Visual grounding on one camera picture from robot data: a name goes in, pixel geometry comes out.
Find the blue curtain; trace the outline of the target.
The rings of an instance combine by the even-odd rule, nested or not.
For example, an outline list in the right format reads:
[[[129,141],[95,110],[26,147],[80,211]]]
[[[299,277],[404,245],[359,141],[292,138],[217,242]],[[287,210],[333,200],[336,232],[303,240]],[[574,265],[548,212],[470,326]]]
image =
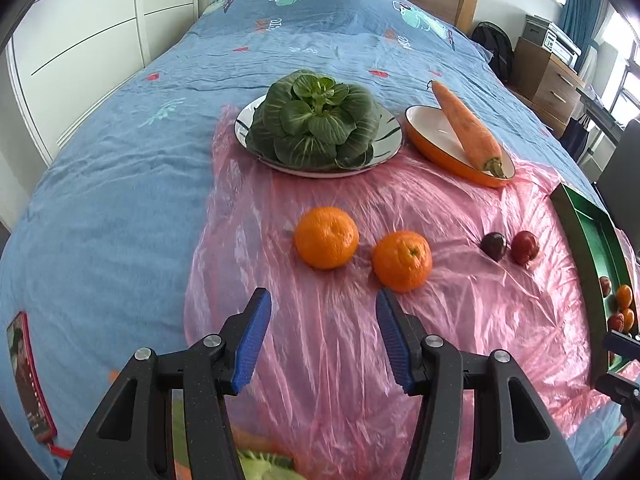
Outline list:
[[[565,0],[560,29],[580,50],[577,64],[582,62],[593,40],[602,0]]]

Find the black backpack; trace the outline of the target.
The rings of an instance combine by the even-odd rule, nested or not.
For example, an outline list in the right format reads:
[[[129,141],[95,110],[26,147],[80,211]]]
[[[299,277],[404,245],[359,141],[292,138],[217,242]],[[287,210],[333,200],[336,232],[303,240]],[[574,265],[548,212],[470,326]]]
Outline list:
[[[514,52],[506,33],[491,22],[480,22],[471,39],[491,54],[488,64],[498,79],[508,82],[512,75]]]

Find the large orange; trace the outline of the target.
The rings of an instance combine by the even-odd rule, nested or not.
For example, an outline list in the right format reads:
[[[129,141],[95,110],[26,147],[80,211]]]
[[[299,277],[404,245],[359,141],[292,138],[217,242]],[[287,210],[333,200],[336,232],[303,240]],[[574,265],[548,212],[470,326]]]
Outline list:
[[[616,289],[615,302],[617,310],[625,311],[630,308],[634,301],[634,292],[629,285],[623,284]]]

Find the loose bok choy leaves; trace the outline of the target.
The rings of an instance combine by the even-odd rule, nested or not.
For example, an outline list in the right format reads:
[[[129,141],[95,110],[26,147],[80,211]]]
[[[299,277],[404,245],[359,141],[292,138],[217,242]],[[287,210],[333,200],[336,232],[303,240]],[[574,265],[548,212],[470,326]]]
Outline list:
[[[186,424],[181,391],[174,391],[171,400],[171,437],[174,451],[174,464],[177,479],[191,479],[189,452],[186,449]],[[293,461],[284,456],[270,453],[241,450],[238,452],[244,477],[252,479],[303,479],[293,465]]]

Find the red apple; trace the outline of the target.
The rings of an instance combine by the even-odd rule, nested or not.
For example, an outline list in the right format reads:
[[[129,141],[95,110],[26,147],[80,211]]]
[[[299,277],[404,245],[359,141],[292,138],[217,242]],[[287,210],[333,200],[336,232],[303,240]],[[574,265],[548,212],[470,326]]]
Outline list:
[[[599,283],[602,296],[606,298],[612,292],[611,280],[607,276],[601,276],[599,278]]]
[[[610,332],[623,333],[625,327],[625,315],[623,312],[615,312],[608,318],[608,330]]]

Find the red smartphone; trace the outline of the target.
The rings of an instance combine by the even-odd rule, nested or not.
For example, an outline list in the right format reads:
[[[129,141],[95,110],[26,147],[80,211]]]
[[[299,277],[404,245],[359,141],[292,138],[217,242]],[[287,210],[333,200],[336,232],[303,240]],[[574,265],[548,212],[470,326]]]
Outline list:
[[[56,436],[56,428],[40,388],[24,311],[18,312],[9,324],[6,339],[15,385],[29,429],[37,442],[48,443]]]

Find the grey printer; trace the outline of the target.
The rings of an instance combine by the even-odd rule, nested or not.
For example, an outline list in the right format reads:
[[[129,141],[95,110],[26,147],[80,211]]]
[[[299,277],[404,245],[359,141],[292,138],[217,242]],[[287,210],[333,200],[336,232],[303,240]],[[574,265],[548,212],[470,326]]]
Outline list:
[[[582,54],[557,24],[537,15],[526,15],[522,37],[553,53],[572,70]]]

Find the red plum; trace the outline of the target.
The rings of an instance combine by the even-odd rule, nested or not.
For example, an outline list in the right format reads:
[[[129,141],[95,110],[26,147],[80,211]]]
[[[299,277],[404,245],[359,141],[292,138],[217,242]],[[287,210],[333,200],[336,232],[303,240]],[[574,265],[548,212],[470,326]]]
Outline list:
[[[529,231],[521,231],[512,238],[511,260],[519,266],[527,266],[539,252],[537,237]]]

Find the orange carrot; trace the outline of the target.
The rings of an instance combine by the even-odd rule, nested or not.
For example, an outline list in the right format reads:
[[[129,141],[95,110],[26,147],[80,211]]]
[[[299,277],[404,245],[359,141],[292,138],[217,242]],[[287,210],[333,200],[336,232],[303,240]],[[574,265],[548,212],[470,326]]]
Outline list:
[[[504,179],[506,174],[503,171],[502,151],[492,133],[469,107],[440,81],[431,80],[430,87],[471,166]]]

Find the pink plastic sheet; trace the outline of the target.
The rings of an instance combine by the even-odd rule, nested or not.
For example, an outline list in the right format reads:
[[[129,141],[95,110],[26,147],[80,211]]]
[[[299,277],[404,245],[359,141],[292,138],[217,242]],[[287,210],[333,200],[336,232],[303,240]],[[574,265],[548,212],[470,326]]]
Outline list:
[[[508,350],[566,437],[580,473],[595,477],[615,450],[620,409],[588,385],[587,315],[575,263],[550,202],[561,176],[516,161],[500,190],[472,185],[412,148],[358,176],[299,179],[274,171],[235,139],[226,106],[212,142],[214,184],[184,304],[186,340],[216,330],[258,287],[272,315],[250,384],[230,400],[232,426],[248,443],[293,457],[309,479],[397,479],[420,402],[390,371],[374,306],[375,244],[390,233],[426,238],[427,281],[399,296],[425,328],[458,349]],[[335,207],[352,217],[359,245],[344,266],[317,270],[294,245],[303,214]],[[527,266],[511,260],[521,231],[538,240]],[[480,241],[508,243],[495,262]]]

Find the wooden drawer cabinet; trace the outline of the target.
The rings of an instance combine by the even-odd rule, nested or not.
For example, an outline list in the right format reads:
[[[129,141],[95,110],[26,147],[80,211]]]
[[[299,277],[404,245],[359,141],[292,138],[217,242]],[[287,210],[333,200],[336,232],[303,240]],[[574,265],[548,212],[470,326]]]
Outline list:
[[[520,38],[508,87],[559,139],[585,83],[554,53]]]

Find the white striped plate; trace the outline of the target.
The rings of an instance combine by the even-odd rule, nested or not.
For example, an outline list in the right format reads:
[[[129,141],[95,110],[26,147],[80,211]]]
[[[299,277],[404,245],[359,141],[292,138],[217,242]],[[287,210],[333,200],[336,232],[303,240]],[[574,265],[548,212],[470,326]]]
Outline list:
[[[312,133],[300,136],[273,136],[264,125],[254,128],[256,114],[262,110],[265,96],[247,104],[234,120],[235,139],[245,151],[264,165],[311,179],[338,179],[363,174],[394,158],[404,144],[398,119],[378,106],[378,128],[366,149],[352,158],[340,157],[338,145],[322,142]]]

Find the orange oval dish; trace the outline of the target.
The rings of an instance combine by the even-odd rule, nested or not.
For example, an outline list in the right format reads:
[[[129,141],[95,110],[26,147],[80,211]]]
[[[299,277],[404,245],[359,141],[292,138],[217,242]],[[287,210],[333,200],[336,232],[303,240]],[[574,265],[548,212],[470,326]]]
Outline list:
[[[504,148],[501,149],[503,169],[506,174],[504,179],[472,167],[446,116],[437,107],[409,106],[404,111],[401,125],[416,149],[450,174],[486,188],[502,188],[516,175],[514,162]]]

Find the green metal tray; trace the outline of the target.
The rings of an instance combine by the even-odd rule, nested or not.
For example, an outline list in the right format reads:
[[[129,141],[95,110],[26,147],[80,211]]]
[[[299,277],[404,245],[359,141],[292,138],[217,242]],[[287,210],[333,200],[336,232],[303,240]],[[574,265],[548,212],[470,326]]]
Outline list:
[[[561,183],[550,195],[577,269],[587,311],[591,350],[589,382],[607,372],[619,372],[628,359],[604,348],[608,319],[616,310],[615,295],[602,292],[600,279],[608,278],[613,290],[629,286],[631,277],[623,248],[608,214],[588,198]]]

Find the dark grey chair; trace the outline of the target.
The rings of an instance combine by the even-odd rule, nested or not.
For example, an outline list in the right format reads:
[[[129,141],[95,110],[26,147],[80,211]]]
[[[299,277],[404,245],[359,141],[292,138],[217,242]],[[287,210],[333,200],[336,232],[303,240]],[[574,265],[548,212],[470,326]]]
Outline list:
[[[640,132],[639,119],[624,130],[608,164],[597,180],[597,189],[615,225],[640,249]]]

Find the dark plum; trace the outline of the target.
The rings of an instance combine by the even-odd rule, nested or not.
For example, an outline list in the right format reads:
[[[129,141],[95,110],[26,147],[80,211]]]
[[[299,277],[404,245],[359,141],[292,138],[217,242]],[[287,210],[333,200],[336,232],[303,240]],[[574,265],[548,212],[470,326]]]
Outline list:
[[[480,249],[486,256],[499,262],[508,249],[508,243],[503,234],[499,232],[489,232],[480,241]]]

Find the mandarin orange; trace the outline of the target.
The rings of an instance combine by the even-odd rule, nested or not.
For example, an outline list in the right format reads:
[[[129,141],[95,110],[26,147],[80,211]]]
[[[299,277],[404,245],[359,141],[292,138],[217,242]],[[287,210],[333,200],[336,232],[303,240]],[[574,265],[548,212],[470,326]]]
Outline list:
[[[359,245],[359,231],[344,210],[335,207],[309,209],[294,230],[294,245],[303,262],[317,270],[344,266]]]
[[[428,241],[412,231],[387,234],[372,252],[373,272],[393,292],[410,292],[431,274],[433,257]]]

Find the white wardrobe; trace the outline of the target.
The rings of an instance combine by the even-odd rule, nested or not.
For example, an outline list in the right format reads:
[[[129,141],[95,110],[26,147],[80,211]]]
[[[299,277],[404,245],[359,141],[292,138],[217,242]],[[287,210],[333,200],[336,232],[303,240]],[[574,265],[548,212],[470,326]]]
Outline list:
[[[43,161],[50,164],[105,99],[197,19],[198,0],[36,0],[6,57]]]

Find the dark blue tote bag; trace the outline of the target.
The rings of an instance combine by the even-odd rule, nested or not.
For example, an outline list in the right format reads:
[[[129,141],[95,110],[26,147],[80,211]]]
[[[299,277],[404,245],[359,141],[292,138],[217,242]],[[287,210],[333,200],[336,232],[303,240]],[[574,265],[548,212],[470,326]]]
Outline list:
[[[570,118],[562,136],[560,143],[574,162],[578,162],[580,156],[586,149],[589,131],[587,129],[590,118],[587,114],[582,114],[579,118]]]

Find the blue patterned bed sheet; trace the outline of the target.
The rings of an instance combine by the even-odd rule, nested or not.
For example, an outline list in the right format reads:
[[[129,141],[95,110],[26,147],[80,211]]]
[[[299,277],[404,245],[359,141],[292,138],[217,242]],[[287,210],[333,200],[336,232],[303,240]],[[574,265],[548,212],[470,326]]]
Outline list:
[[[219,0],[120,87],[43,174],[1,259],[1,319],[27,316],[58,444],[74,446],[141,347],[189,347],[184,304],[214,184],[212,142],[273,81],[309,68],[395,114],[440,80],[514,157],[584,195],[561,144],[456,30],[408,23],[397,0]]]

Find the green bok choy on plate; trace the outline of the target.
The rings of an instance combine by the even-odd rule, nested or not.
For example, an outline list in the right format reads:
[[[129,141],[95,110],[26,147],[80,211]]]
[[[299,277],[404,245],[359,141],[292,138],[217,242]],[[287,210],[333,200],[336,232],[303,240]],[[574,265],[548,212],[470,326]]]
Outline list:
[[[340,157],[352,158],[366,149],[379,120],[378,102],[360,84],[296,70],[269,87],[254,128],[264,125],[280,138],[310,132],[337,144]]]

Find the small orange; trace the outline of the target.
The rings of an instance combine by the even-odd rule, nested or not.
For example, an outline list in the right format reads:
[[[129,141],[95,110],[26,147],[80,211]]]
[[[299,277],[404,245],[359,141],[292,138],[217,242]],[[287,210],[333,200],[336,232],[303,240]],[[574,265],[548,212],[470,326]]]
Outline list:
[[[634,310],[631,308],[624,309],[622,315],[624,317],[623,332],[629,334],[632,326],[634,326]]]

